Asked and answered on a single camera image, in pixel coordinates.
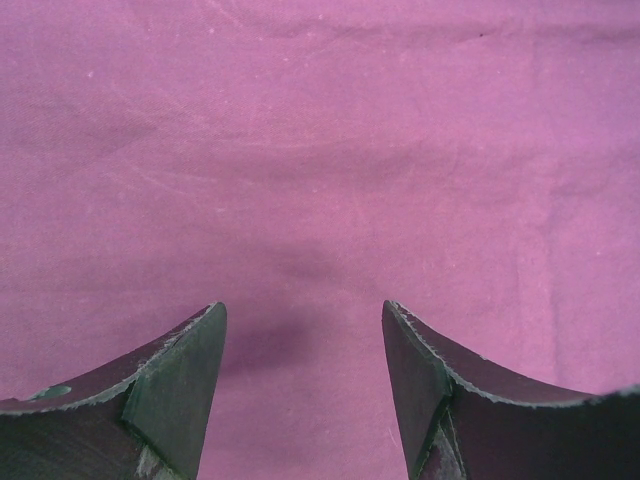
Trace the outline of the purple surgical cloth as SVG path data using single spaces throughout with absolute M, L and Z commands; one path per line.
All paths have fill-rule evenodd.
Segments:
M 381 310 L 639 380 L 635 1 L 5 1 L 1 394 L 223 302 L 203 479 L 403 479 Z

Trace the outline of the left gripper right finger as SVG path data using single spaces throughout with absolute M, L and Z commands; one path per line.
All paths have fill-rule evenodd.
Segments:
M 638 478 L 638 387 L 595 395 L 531 379 L 393 301 L 382 328 L 409 478 Z

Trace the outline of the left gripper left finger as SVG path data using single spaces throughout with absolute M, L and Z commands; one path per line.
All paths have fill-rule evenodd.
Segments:
M 2 400 L 2 478 L 196 478 L 226 331 L 215 303 L 92 371 Z

